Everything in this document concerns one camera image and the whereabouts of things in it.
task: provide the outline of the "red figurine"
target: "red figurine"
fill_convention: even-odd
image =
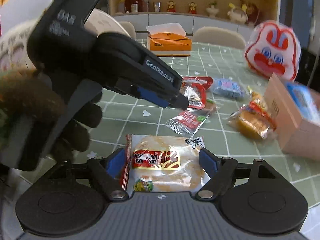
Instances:
[[[189,3],[189,11],[188,11],[188,13],[197,14],[196,6],[197,6],[197,4],[194,3],[194,2]]]
[[[175,4],[176,4],[175,2],[169,1],[168,2],[167,12],[176,12],[176,9],[174,8]]]

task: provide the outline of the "finger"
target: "finger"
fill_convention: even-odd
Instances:
[[[100,106],[87,103],[73,118],[86,126],[94,128],[97,127],[101,121],[102,110]]]
[[[102,91],[91,100],[91,103],[92,104],[98,103],[101,100],[101,98],[102,98]]]
[[[73,162],[72,148],[69,143],[61,138],[57,139],[54,143],[51,149],[51,155],[56,162],[62,162],[66,160],[71,160],[71,162]]]
[[[60,137],[67,140],[74,150],[84,152],[89,147],[90,135],[88,130],[75,120],[71,120],[66,125]]]
[[[57,120],[66,108],[62,98],[28,70],[1,77],[0,100],[10,112],[25,113],[47,123]]]

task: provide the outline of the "red and white plush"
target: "red and white plush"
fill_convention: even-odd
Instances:
[[[300,42],[292,28],[266,21],[252,32],[244,57],[251,69],[265,77],[276,73],[294,80],[299,69],[300,52]]]

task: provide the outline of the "tissue box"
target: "tissue box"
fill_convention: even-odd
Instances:
[[[264,94],[277,124],[279,146],[285,153],[320,160],[320,126],[302,117],[284,82],[273,74]],[[320,94],[312,89],[310,93],[319,108]]]
[[[147,48],[157,56],[190,56],[191,39],[175,33],[156,33],[147,38]]]

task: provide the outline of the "green tablecloth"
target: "green tablecloth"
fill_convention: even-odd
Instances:
[[[250,86],[262,93],[268,83],[246,67],[242,51],[238,49],[195,42],[190,57],[162,57],[162,60],[180,75],[232,77],[244,88]],[[213,99],[220,109],[196,134],[204,137],[206,148],[219,157],[231,156],[241,163],[252,163],[253,159],[262,158],[302,192],[309,206],[319,203],[319,162],[284,155],[276,141],[267,146],[257,145],[229,127],[226,118],[243,103],[249,102],[248,96],[241,102],[219,96]],[[165,122],[175,117],[180,110],[162,109],[145,100],[108,90],[103,91],[102,100],[98,104],[103,109],[103,120],[97,128],[91,130],[90,148],[77,154],[76,163],[85,163],[94,156],[108,156],[116,148],[125,146],[127,134],[179,136],[167,128]],[[44,159],[36,172],[24,172],[22,176],[33,182],[53,164],[51,159]]]

